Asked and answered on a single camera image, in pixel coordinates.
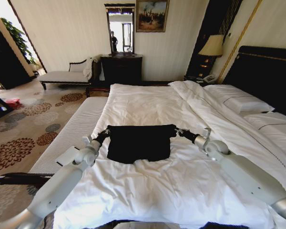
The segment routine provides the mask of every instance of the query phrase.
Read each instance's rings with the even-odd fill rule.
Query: lamp shade
[[[211,35],[198,53],[204,56],[221,56],[223,54],[223,35]]]

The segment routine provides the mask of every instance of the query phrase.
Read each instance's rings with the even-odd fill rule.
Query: white bed sheet
[[[107,125],[166,124],[194,133],[211,127],[212,138],[225,141],[286,188],[284,153],[193,82],[174,82],[171,87],[112,85],[92,136]],[[274,226],[268,206],[247,194],[187,139],[171,138],[166,160],[133,165],[107,159],[109,142],[105,140],[95,165],[56,210],[55,229],[94,228],[115,219],[173,222],[185,228],[200,228],[208,221],[259,229]],[[285,167],[261,143],[275,151]]]

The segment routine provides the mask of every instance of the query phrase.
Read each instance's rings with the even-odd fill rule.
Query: black headboard
[[[241,46],[223,84],[250,93],[286,115],[286,49]]]

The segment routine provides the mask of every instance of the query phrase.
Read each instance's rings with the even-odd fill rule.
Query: potted plant
[[[22,35],[24,35],[24,32],[17,29],[15,26],[12,25],[12,23],[5,18],[1,18],[3,24],[7,28],[7,30],[10,32],[10,35],[12,36],[13,40],[16,42],[16,45],[18,46],[20,52],[22,53],[23,57],[27,61],[27,63],[31,66],[33,71],[36,71],[39,67],[39,65],[36,63],[35,59],[33,58],[32,53],[28,50],[28,46],[25,44],[26,41],[23,39]]]

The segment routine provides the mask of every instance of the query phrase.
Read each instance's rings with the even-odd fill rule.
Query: patterned rug
[[[50,84],[47,88],[44,91],[35,79],[0,90],[3,100],[20,99],[14,111],[0,118],[0,175],[28,172],[86,98],[85,86]],[[0,222],[25,209],[35,192],[28,186],[0,186]],[[49,215],[46,228],[51,228],[52,220]]]

